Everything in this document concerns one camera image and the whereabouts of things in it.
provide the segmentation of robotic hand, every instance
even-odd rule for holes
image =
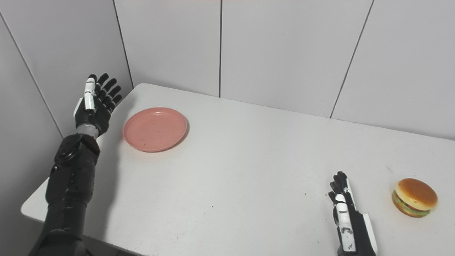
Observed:
[[[108,78],[106,73],[100,79],[97,79],[94,74],[88,77],[84,97],[79,99],[74,110],[77,133],[85,133],[97,138],[109,128],[111,113],[121,100],[121,95],[118,94],[121,87],[114,87],[117,83],[115,78],[103,86]]]
[[[334,220],[338,226],[341,246],[338,256],[376,256],[378,247],[368,213],[355,207],[348,177],[343,172],[334,175],[329,196],[334,203]]]
[[[57,150],[46,189],[46,219],[29,256],[91,255],[82,234],[100,155],[96,138],[109,128],[111,113],[121,100],[115,78],[103,86],[108,78],[90,75],[86,81],[84,97],[74,110],[77,133],[65,137]]]

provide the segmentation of toy hamburger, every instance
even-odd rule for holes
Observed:
[[[402,213],[415,218],[427,216],[438,202],[438,196],[430,186],[412,178],[398,182],[392,199]]]

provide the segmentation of black fingertip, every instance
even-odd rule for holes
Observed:
[[[96,78],[96,75],[95,75],[95,74],[91,74],[91,75],[89,75],[89,76],[88,76],[88,78],[93,78],[95,81],[97,80],[97,78]]]
[[[332,200],[332,202],[334,202],[334,203],[335,203],[335,196],[336,196],[335,192],[333,192],[333,191],[329,192],[329,197]]]
[[[341,193],[341,189],[335,181],[330,182],[330,187],[334,190],[335,193]]]
[[[119,103],[119,101],[121,101],[121,95],[117,95],[115,96],[113,99],[112,99],[112,102],[117,105]]]
[[[103,85],[104,82],[106,82],[106,80],[109,78],[109,75],[107,73],[104,73],[100,76],[100,79],[98,79],[98,83],[100,84],[100,86]]]
[[[120,86],[116,86],[114,87],[114,89],[111,90],[111,92],[109,93],[109,95],[111,97],[114,97],[117,93],[119,93],[121,91],[121,87]]]
[[[115,79],[115,78],[107,81],[106,85],[103,87],[103,90],[108,92],[116,83],[117,83],[117,79]]]

